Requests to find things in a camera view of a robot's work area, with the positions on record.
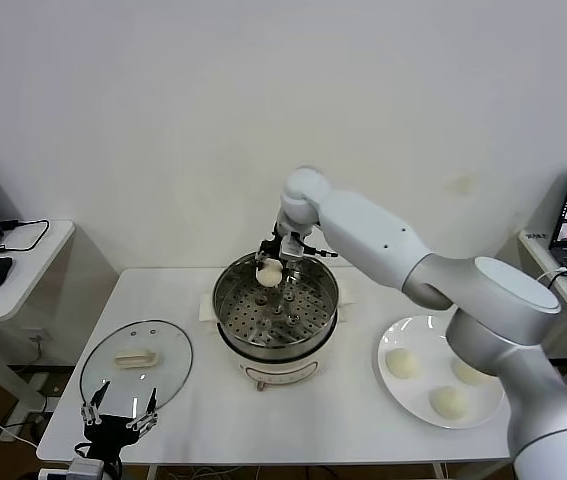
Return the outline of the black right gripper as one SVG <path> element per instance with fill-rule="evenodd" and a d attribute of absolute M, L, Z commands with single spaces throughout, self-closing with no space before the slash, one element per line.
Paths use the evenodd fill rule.
<path fill-rule="evenodd" d="M 294 281 L 296 279 L 297 261 L 288 260 L 290 258 L 290 240 L 290 234 L 283 232 L 279 223 L 276 222 L 272 230 L 272 238 L 265 239 L 260 244 L 260 252 L 255 256 L 256 267 L 263 268 L 267 259 L 286 260 L 283 270 L 284 280 Z"/>

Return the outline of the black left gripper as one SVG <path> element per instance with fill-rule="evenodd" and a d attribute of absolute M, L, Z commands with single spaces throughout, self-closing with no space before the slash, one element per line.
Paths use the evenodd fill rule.
<path fill-rule="evenodd" d="M 145 413 L 131 421 L 130 418 L 116 415 L 100 417 L 98 407 L 109 385 L 109 380 L 103 381 L 102 386 L 92 395 L 91 399 L 83 402 L 81 415 L 83 423 L 87 425 L 84 427 L 84 437 L 89 442 L 87 457 L 106 463 L 116 463 L 124 447 L 138 442 L 138 431 L 150 431 L 157 424 L 157 388 L 152 389 Z"/>

